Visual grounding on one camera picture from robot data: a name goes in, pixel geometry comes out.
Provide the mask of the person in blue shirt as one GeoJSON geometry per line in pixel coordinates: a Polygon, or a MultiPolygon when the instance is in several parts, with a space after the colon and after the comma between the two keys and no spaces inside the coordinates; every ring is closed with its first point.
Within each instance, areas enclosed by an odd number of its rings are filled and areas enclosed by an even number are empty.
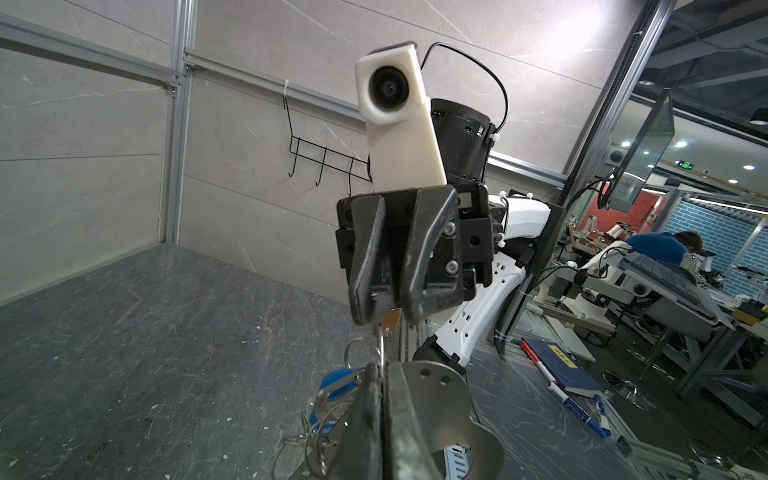
{"type": "Polygon", "coordinates": [[[686,254],[699,252],[703,248],[702,237],[693,231],[638,234],[629,237],[626,243],[640,254],[672,265],[681,265],[686,254]]]}

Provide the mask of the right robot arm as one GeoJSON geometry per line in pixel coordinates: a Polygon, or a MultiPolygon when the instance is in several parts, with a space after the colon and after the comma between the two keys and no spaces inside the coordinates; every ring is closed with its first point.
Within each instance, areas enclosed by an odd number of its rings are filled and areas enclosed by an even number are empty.
{"type": "Polygon", "coordinates": [[[464,373],[482,331],[541,265],[559,208],[488,192],[498,131],[488,116],[447,99],[432,102],[431,116],[446,184],[342,199],[336,241],[353,321],[393,310],[414,322],[444,314],[415,356],[464,373]]]}

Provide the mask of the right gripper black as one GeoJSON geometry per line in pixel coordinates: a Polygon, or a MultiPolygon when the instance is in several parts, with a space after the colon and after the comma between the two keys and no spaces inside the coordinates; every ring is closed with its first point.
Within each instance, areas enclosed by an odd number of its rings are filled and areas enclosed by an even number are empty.
{"type": "Polygon", "coordinates": [[[491,282],[496,208],[478,183],[360,194],[337,204],[336,240],[358,326],[396,307],[418,323],[491,282]]]}

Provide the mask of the blue notebook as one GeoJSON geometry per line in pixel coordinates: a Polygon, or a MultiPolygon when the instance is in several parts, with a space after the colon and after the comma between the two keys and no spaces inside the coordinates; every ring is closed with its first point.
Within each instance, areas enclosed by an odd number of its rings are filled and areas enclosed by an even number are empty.
{"type": "Polygon", "coordinates": [[[534,339],[523,340],[531,345],[567,393],[588,398],[603,394],[604,388],[557,344],[534,339]]]}

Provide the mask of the red white blue pen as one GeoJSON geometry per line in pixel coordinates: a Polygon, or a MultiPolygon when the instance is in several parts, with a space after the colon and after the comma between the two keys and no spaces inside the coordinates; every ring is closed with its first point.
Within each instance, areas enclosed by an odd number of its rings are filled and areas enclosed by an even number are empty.
{"type": "Polygon", "coordinates": [[[595,405],[597,408],[598,418],[595,419],[584,408],[582,408],[575,400],[573,400],[566,391],[561,387],[556,377],[548,370],[545,364],[541,361],[540,357],[534,352],[531,345],[522,340],[520,343],[522,350],[535,364],[537,369],[548,381],[547,389],[573,414],[580,422],[584,423],[591,430],[593,430],[600,438],[609,438],[612,436],[610,424],[605,415],[604,405],[600,396],[596,397],[595,405]]]}

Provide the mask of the black keyboard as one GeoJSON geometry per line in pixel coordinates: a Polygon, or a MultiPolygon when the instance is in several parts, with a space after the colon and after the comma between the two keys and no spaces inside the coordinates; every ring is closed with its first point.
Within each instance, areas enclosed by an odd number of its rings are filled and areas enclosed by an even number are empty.
{"type": "Polygon", "coordinates": [[[626,272],[633,272],[643,282],[650,283],[660,293],[690,308],[702,306],[697,282],[694,276],[679,265],[658,262],[652,258],[631,252],[619,261],[619,267],[626,272]]]}

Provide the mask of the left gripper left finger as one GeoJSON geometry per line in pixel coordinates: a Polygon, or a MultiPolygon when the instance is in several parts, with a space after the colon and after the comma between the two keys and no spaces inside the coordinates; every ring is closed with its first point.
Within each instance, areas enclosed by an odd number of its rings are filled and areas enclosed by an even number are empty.
{"type": "Polygon", "coordinates": [[[382,479],[382,392],[379,367],[368,364],[346,414],[348,426],[330,462],[328,479],[382,479]]]}

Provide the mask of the black monitor screen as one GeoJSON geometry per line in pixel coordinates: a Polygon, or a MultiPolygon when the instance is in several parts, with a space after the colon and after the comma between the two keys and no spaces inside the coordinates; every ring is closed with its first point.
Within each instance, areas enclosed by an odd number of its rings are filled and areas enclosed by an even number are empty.
{"type": "Polygon", "coordinates": [[[601,183],[598,209],[629,213],[674,135],[672,94],[665,88],[621,163],[601,183]]]}

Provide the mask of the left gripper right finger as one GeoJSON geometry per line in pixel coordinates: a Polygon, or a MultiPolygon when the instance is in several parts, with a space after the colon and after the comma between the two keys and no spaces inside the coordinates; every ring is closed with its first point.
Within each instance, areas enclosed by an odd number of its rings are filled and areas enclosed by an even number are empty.
{"type": "Polygon", "coordinates": [[[441,479],[432,452],[424,438],[407,368],[421,378],[423,369],[434,369],[434,361],[390,362],[381,368],[381,478],[441,479]]]}

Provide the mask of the blue key tag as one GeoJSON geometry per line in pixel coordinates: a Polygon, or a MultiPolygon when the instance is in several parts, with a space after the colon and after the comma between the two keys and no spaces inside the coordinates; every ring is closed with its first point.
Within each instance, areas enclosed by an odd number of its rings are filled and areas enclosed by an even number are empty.
{"type": "Polygon", "coordinates": [[[352,401],[360,384],[359,376],[360,371],[356,369],[339,369],[327,374],[311,401],[310,424],[315,425],[333,407],[352,401]]]}

